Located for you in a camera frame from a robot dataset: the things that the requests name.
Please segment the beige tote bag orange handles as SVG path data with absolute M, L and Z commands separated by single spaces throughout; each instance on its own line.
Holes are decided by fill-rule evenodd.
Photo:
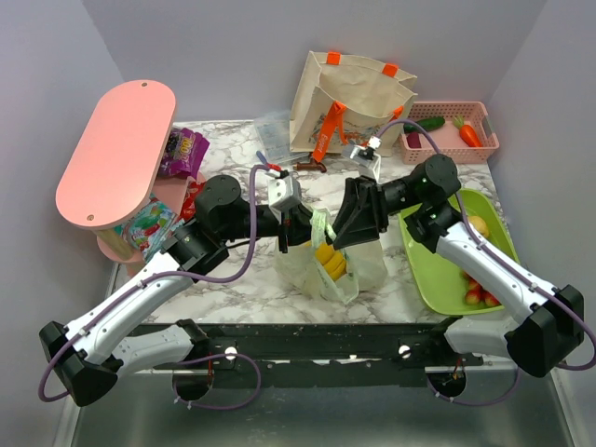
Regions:
M 406 117 L 417 76 L 397 64 L 339 52 L 308 53 L 290 114 L 290 149 L 320 161 L 364 144 Z

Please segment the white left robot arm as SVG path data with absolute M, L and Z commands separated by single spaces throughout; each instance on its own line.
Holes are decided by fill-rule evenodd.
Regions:
M 207 354 L 207 335 L 190 320 L 141 336 L 131 332 L 176 294 L 197 282 L 228 284 L 250 268 L 256 243 L 275 237 L 282 249 L 310 238 L 311 211 L 301 186 L 286 170 L 256 165 L 249 191 L 237 179 L 217 175 L 195 199 L 194 217 L 178 227 L 143 269 L 125 286 L 85 315 L 62 325 L 44 326 L 39 338 L 47 358 L 38 397 L 54 373 L 79 407 L 104 397 L 118 379 L 162 364 L 199 366 Z

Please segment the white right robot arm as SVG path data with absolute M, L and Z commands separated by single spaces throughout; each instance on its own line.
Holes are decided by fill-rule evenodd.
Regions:
M 467 221 L 464 207 L 449 201 L 461 188 L 457 167 L 433 155 L 397 180 L 378 183 L 366 176 L 348 178 L 332 229 L 332 243 L 344 249 L 374 241 L 390 216 L 411 206 L 404 220 L 411 238 L 457 265 L 505 307 L 494 321 L 459 318 L 428 342 L 429 356 L 441 365 L 475 353 L 513 360 L 524 372 L 543 377 L 589 335 L 583 321 L 584 298 L 573 286 L 558 288 L 499 251 Z

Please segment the yellow banana bunch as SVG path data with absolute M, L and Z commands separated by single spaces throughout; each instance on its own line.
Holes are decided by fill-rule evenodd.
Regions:
M 345 256 L 332 245 L 321 244 L 315 250 L 317 261 L 322 265 L 329 277 L 336 281 L 346 273 Z

